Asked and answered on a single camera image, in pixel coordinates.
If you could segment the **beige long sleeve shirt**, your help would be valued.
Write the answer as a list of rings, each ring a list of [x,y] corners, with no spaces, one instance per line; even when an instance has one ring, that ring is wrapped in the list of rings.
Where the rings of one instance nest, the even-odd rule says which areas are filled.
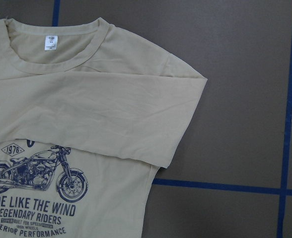
[[[139,238],[206,78],[99,18],[0,19],[0,238]]]

